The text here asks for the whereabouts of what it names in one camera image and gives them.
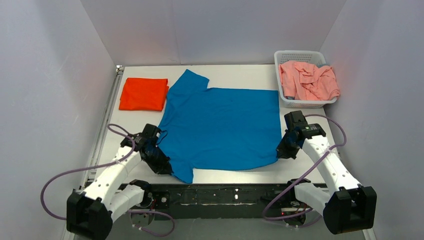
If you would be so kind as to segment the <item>blue t shirt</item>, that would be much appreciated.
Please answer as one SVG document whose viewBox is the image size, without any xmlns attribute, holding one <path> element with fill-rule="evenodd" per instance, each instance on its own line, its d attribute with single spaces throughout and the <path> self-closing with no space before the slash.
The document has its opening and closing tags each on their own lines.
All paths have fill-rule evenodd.
<svg viewBox="0 0 424 240">
<path fill-rule="evenodd" d="M 244 171 L 275 163 L 282 139 L 279 93 L 208 84 L 186 70 L 167 94 L 159 148 L 173 176 L 191 184 L 194 169 Z"/>
</svg>

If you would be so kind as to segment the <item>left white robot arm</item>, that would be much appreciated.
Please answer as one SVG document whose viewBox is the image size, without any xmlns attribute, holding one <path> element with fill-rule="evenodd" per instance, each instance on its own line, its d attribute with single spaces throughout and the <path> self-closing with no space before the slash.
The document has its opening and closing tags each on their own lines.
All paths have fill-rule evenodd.
<svg viewBox="0 0 424 240">
<path fill-rule="evenodd" d="M 113 223 L 133 207 L 153 208 L 151 185 L 133 180 L 119 190 L 129 173 L 142 161 L 156 174 L 173 173 L 170 158 L 158 147 L 162 130 L 146 124 L 139 133 L 127 133 L 113 160 L 82 192 L 73 192 L 66 202 L 67 231 L 90 240 L 104 240 Z"/>
</svg>

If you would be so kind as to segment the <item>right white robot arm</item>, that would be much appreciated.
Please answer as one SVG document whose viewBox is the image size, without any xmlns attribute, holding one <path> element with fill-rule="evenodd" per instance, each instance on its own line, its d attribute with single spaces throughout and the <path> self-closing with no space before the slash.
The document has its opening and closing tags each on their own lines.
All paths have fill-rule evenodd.
<svg viewBox="0 0 424 240">
<path fill-rule="evenodd" d="M 284 115 L 286 130 L 276 148 L 278 159 L 295 159 L 302 150 L 312 167 L 288 182 L 279 197 L 288 197 L 311 207 L 323 217 L 334 235 L 371 229 L 374 226 L 377 193 L 363 186 L 343 165 L 318 123 L 309 124 L 302 111 Z"/>
</svg>

